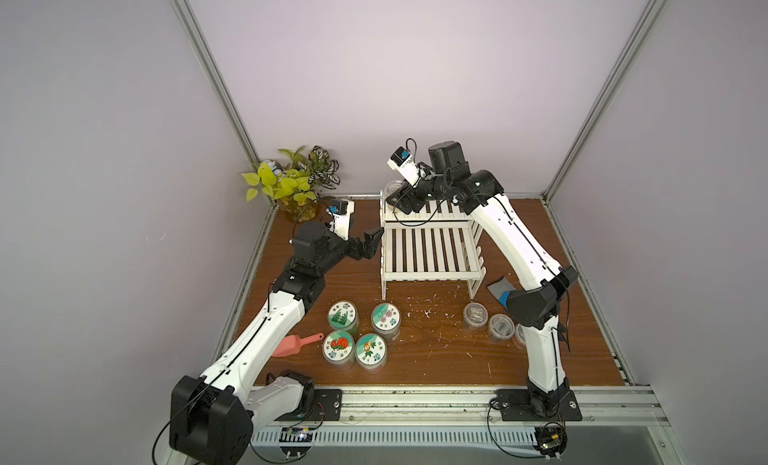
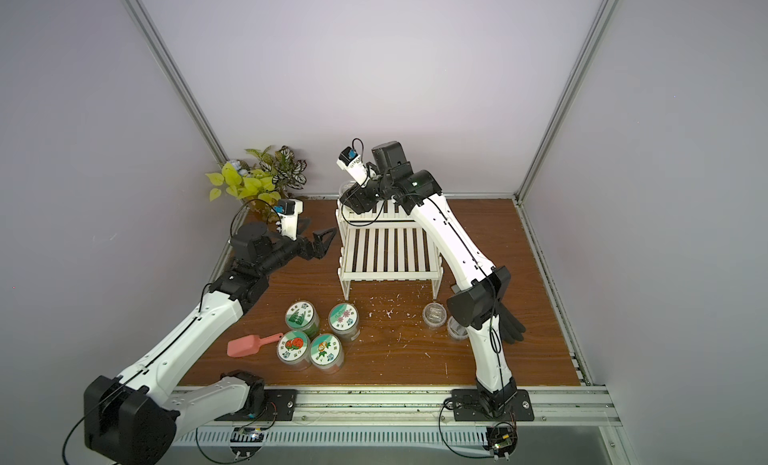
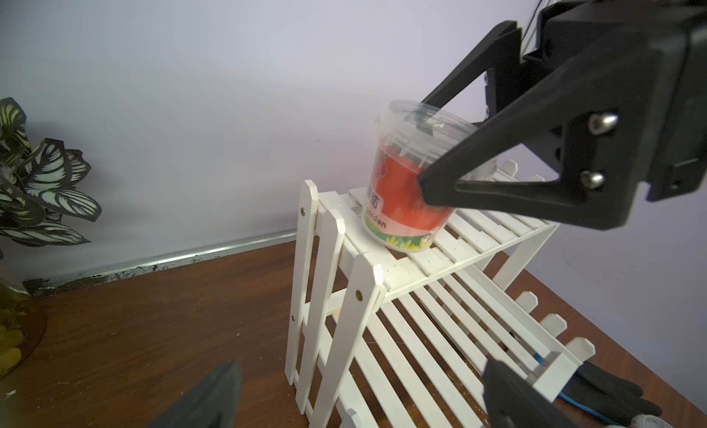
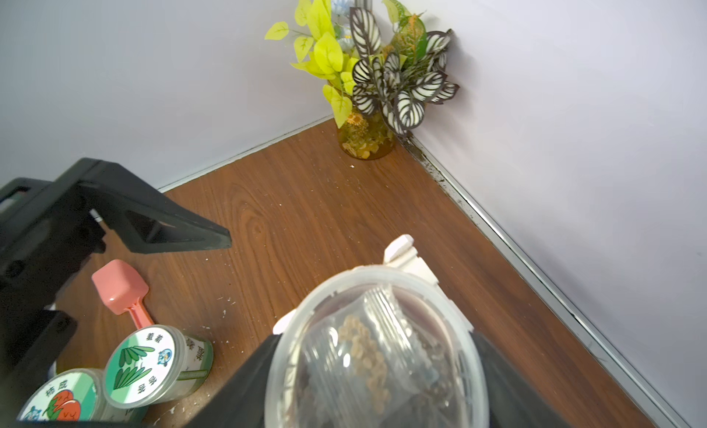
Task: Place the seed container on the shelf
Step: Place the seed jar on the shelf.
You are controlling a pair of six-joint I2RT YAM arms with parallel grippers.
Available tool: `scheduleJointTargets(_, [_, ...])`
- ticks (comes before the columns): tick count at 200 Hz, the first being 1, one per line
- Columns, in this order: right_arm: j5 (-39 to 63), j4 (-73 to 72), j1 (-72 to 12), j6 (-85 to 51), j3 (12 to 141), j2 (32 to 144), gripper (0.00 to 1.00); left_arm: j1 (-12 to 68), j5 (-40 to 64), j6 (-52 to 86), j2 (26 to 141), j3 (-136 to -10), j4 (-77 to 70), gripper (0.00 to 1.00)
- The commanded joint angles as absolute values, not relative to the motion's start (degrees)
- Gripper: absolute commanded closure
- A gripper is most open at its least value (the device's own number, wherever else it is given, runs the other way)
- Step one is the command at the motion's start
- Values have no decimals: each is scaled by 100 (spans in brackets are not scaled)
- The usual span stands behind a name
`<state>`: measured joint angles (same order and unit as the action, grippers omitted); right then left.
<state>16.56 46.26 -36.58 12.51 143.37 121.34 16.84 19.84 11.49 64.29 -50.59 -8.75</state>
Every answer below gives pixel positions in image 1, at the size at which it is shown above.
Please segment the clear container red seeds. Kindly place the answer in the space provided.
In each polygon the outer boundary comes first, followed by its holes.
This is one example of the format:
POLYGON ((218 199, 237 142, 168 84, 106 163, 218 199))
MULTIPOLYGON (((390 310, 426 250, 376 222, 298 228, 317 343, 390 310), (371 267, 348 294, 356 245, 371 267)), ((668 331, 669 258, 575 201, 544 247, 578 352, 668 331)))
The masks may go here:
POLYGON ((382 190, 382 198, 390 205, 394 205, 398 198, 401 189, 407 185, 407 182, 402 180, 393 180, 386 184, 382 190))

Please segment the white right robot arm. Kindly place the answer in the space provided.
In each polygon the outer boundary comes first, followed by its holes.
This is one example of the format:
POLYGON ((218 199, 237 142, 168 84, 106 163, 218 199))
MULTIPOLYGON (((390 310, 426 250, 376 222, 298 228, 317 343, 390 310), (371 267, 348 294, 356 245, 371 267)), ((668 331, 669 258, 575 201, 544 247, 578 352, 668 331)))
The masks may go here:
POLYGON ((390 156, 388 166, 405 183, 388 196, 388 203, 402 215, 418 212, 432 200, 450 202, 493 240, 520 283, 513 288, 499 280, 490 289, 522 327, 528 357, 528 408, 536 418, 562 419, 571 389, 560 351, 570 343, 569 330, 560 313, 578 272, 561 265, 540 245, 491 172, 471 171, 460 143, 434 145, 428 154, 427 163, 418 162, 404 146, 390 156))

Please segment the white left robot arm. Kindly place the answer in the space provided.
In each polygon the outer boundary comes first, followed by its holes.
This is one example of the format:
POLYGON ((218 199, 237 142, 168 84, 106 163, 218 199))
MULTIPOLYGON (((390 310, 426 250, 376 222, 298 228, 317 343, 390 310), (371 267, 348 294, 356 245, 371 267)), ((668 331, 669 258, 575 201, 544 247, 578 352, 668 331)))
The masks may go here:
POLYGON ((308 415, 314 381, 291 370, 252 388, 280 343, 316 303, 325 276, 345 258, 372 259, 383 228, 342 238, 319 222, 302 225, 293 255, 271 284, 265 303, 223 355, 199 376, 184 376, 171 393, 163 430, 171 449, 202 464, 236 464, 255 432, 286 415, 308 415))

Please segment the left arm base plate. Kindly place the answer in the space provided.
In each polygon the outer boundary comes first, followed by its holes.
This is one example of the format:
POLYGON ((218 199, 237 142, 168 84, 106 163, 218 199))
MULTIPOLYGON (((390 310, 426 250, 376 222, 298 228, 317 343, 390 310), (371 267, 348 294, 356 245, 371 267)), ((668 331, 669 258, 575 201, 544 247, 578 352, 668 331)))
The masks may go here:
POLYGON ((278 418, 280 422, 331 421, 340 420, 343 391, 339 388, 320 388, 304 408, 286 413, 278 418))

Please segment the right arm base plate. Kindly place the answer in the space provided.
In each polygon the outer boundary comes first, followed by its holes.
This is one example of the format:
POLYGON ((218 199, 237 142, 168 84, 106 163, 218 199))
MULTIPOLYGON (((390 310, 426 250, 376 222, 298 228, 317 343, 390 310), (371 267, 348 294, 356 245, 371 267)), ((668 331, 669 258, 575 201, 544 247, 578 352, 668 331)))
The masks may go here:
POLYGON ((503 421, 579 422, 583 415, 570 389, 552 393, 527 389, 498 389, 495 399, 503 421))

